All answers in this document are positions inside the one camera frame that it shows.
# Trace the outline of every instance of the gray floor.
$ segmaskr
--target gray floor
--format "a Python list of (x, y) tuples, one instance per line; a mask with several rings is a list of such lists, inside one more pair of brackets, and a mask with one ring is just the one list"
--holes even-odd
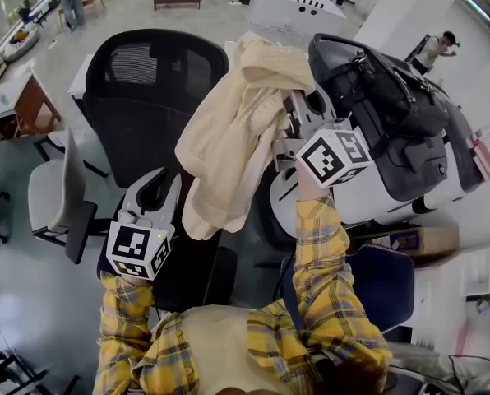
[[(84, 57), (118, 32), (170, 28), (223, 44), (254, 30), (282, 44), (307, 47), (307, 38), (251, 26), (244, 10), (227, 0), (203, 0), (200, 10), (177, 7), (158, 11), (153, 10), (152, 0), (104, 2), (106, 11), (99, 9), (94, 14), (87, 8), (86, 25), (71, 34), (58, 30), (58, 19), (52, 13), (40, 42), (7, 73), (12, 77), (32, 67), (74, 132), (88, 125), (67, 88)], [(354, 36), (358, 30), (355, 23), (346, 25), (344, 36)], [(0, 345), (15, 349), (37, 370), (50, 369), (46, 382), (54, 392), (61, 392), (71, 377), (79, 374), (83, 381), (76, 393), (90, 393), (103, 292), (95, 277), (95, 264), (102, 241), (91, 239), (82, 264), (76, 267), (61, 248), (30, 235), (27, 184), (30, 172), (41, 162), (31, 142), (30, 138), (0, 142), (0, 189), (12, 196), (10, 202), (0, 204), (0, 226), (11, 235), (8, 244), (0, 244)], [(101, 179), (87, 171), (86, 179), (86, 198), (99, 205), (100, 216), (110, 216), (122, 191), (111, 177)], [(233, 302), (260, 307), (270, 302), (278, 270), (258, 269), (255, 264), (281, 261), (287, 253), (277, 253), (262, 242), (256, 215), (253, 211), (245, 228), (236, 235), (224, 235), (221, 243), (238, 253)]]

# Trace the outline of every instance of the white shelf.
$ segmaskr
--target white shelf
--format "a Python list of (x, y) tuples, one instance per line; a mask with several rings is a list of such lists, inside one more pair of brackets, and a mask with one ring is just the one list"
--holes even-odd
[(490, 247), (461, 254), (463, 296), (490, 294)]

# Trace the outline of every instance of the black leather bag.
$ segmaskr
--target black leather bag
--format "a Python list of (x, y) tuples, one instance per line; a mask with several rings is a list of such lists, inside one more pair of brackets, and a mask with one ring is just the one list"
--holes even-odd
[(358, 53), (352, 67), (359, 92), (371, 101), (388, 133), (435, 137), (448, 124), (449, 114), (423, 78), (370, 49)]

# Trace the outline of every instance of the white pillar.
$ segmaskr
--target white pillar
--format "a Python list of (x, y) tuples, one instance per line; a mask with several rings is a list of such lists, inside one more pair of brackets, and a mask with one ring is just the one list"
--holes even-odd
[(405, 58), (454, 1), (378, 0), (354, 40)]
[[(490, 124), (490, 64), (472, 83), (455, 95), (472, 129)], [(490, 150), (490, 138), (485, 142)], [(468, 194), (429, 214), (447, 214), (459, 224), (461, 247), (490, 245), (490, 181)]]

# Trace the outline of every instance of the chair backrest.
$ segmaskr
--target chair backrest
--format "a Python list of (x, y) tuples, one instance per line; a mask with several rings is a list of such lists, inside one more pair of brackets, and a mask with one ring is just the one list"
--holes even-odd
[(86, 190), (83, 173), (83, 161), (77, 144), (69, 128), (66, 129), (67, 141), (62, 168), (62, 200), (57, 216), (48, 225), (48, 230), (58, 231), (69, 228), (72, 216), (81, 205)]
[[(293, 287), (294, 260), (282, 271), (282, 294), (294, 326), (301, 329), (298, 301)], [(414, 308), (414, 264), (404, 253), (374, 244), (363, 245), (346, 262), (354, 276), (353, 291), (358, 297), (369, 322), (387, 332), (408, 320)]]
[(119, 187), (160, 166), (180, 169), (173, 149), (228, 66), (221, 47), (175, 30), (131, 30), (101, 45), (86, 74), (85, 116)]

